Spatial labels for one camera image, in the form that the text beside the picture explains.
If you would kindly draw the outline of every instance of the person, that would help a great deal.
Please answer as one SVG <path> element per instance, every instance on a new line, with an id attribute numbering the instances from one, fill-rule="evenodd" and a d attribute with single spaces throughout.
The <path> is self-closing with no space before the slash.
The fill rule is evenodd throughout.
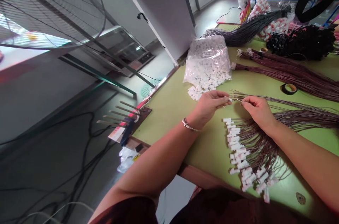
<path id="1" fill-rule="evenodd" d="M 202 130 L 215 111 L 231 105 L 229 95 L 204 93 L 187 124 Z M 278 122 L 265 99 L 247 96 L 242 106 L 260 128 L 292 161 L 315 193 L 334 212 L 339 212 L 339 157 L 313 144 Z M 157 223 L 159 195 L 173 180 L 198 133 L 180 121 L 145 151 L 103 198 L 90 224 Z M 245 199 L 224 188 L 201 190 L 171 220 L 174 223 L 307 223 L 309 220 L 261 199 Z"/>

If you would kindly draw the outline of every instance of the green table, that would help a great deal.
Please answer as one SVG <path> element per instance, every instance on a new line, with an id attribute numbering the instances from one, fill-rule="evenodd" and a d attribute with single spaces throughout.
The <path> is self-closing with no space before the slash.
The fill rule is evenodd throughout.
<path id="1" fill-rule="evenodd" d="M 219 28 L 226 30 L 231 30 L 234 27 L 232 25 L 219 25 Z M 260 48 L 264 47 L 264 44 L 262 41 L 253 40 L 246 46 L 241 47 L 241 49 L 246 50 L 248 47 L 251 47 L 260 50 Z M 237 49 L 228 48 L 232 62 L 259 66 L 250 60 L 239 60 L 236 56 Z M 337 55 L 329 55 L 321 62 L 308 62 L 307 66 L 339 81 L 339 56 Z M 189 83 L 182 83 L 184 72 L 185 66 L 180 67 L 155 93 L 147 105 L 153 111 L 133 134 L 133 137 L 152 145 L 193 110 L 196 101 L 192 100 L 187 93 L 191 85 Z M 303 91 L 298 91 L 291 96 L 286 95 L 281 92 L 281 85 L 282 82 L 265 75 L 249 71 L 232 71 L 232 80 L 218 86 L 217 89 L 225 92 L 230 92 L 234 89 L 247 94 L 265 95 L 316 107 L 331 107 L 339 110 L 339 103 L 319 99 Z M 229 154 L 231 150 L 227 147 L 225 139 L 226 129 L 221 121 L 222 118 L 226 117 L 233 119 L 247 118 L 249 114 L 241 107 L 238 101 L 234 101 L 233 105 L 225 109 L 217 110 L 212 120 L 206 125 L 192 146 L 184 162 L 189 166 L 193 166 L 202 172 L 209 173 L 223 180 L 228 187 L 241 193 L 239 176 L 230 175 L 228 172 L 234 166 L 230 164 Z M 301 132 L 301 135 L 332 153 L 339 155 L 339 140 L 335 130 L 310 129 Z M 293 165 L 289 164 L 289 166 L 293 171 L 292 174 L 270 188 L 271 201 L 286 205 L 316 222 L 329 223 L 335 220 L 334 215 L 317 197 Z M 301 205 L 297 201 L 296 192 L 305 196 L 305 205 Z M 247 193 L 259 197 L 253 188 L 249 189 Z"/>

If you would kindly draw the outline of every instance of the fan stand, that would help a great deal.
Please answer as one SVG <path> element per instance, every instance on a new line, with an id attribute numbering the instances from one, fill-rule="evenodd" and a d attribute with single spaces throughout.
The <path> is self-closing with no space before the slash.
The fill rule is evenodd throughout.
<path id="1" fill-rule="evenodd" d="M 130 67 L 127 63 L 125 63 L 122 59 L 115 56 L 110 52 L 109 49 L 107 49 L 104 45 L 102 45 L 99 41 L 97 41 L 95 38 L 93 38 L 90 34 L 88 34 L 86 31 L 84 31 L 80 26 L 78 26 L 76 23 L 74 23 L 70 18 L 68 18 L 66 15 L 64 15 L 61 11 L 59 11 L 57 8 L 55 8 L 52 4 L 47 2 L 46 0 L 37 0 L 39 1 L 43 6 L 45 6 L 48 10 L 50 10 L 52 13 L 57 15 L 59 18 L 64 20 L 67 24 L 69 24 L 71 27 L 73 27 L 76 31 L 78 31 L 80 34 L 82 34 L 85 38 L 95 43 L 99 48 L 101 48 L 109 57 L 114 59 L 116 62 L 119 62 L 123 66 L 125 66 L 127 69 L 129 69 L 134 75 L 142 79 L 144 82 L 146 82 L 148 85 L 150 85 L 152 88 L 155 87 L 151 82 L 149 82 L 147 79 L 145 79 L 143 76 L 141 76 L 135 69 Z"/>

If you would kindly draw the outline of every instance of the left hand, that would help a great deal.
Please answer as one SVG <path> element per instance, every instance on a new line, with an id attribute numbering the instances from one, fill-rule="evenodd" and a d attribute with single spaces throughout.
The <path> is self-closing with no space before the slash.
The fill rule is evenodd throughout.
<path id="1" fill-rule="evenodd" d="M 204 93 L 193 112 L 186 117 L 188 125 L 193 129 L 202 129 L 211 120 L 217 109 L 232 104 L 228 97 L 228 93 L 218 90 Z"/>

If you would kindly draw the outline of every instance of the metal pegs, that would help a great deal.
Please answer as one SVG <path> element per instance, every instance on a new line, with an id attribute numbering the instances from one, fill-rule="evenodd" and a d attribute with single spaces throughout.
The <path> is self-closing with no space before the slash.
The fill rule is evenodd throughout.
<path id="1" fill-rule="evenodd" d="M 123 110 L 123 111 L 126 111 L 126 112 L 129 112 L 129 113 L 132 113 L 132 114 L 134 114 L 134 115 L 139 115 L 138 113 L 135 113 L 135 112 L 133 112 L 133 111 L 130 111 L 130 110 L 128 110 L 128 109 L 125 109 L 125 108 L 122 108 L 122 107 L 119 107 L 119 106 L 115 106 L 116 108 L 118 108 L 118 109 L 121 109 L 121 110 Z"/>
<path id="2" fill-rule="evenodd" d="M 124 122 L 124 123 L 128 123 L 129 122 L 129 121 L 126 121 L 126 120 L 123 120 L 123 119 L 118 119 L 118 118 L 115 118 L 113 116 L 108 116 L 108 115 L 104 115 L 103 117 L 107 117 L 109 119 L 116 120 L 116 121 L 119 121 L 119 122 Z"/>
<path id="3" fill-rule="evenodd" d="M 120 125 L 118 123 L 110 123 L 110 122 L 106 122 L 106 121 L 103 121 L 103 120 L 98 120 L 97 123 L 102 123 L 102 124 L 105 124 L 105 125 L 111 125 L 111 126 L 116 126 L 116 127 L 127 128 L 127 126 L 123 126 L 123 125 Z"/>
<path id="4" fill-rule="evenodd" d="M 134 106 L 132 106 L 132 105 L 126 103 L 126 102 L 120 101 L 120 103 L 121 103 L 121 104 L 124 104 L 124 105 L 126 105 L 126 106 L 128 106 L 128 107 L 130 107 L 130 108 L 134 108 L 134 109 L 136 109 L 136 110 L 141 111 L 141 109 L 139 109 L 139 108 L 137 108 L 137 107 L 134 107 Z"/>
<path id="5" fill-rule="evenodd" d="M 130 118 L 130 119 L 132 119 L 132 120 L 135 120 L 133 117 L 131 117 L 131 116 L 128 116 L 128 115 L 125 115 L 125 114 L 122 114 L 122 113 L 119 113 L 119 112 L 115 112 L 115 111 L 113 111 L 113 110 L 110 110 L 109 111 L 110 113 L 113 113 L 113 114 L 117 114 L 117 115 L 121 115 L 121 116 L 124 116 L 124 117 L 128 117 L 128 118 Z"/>

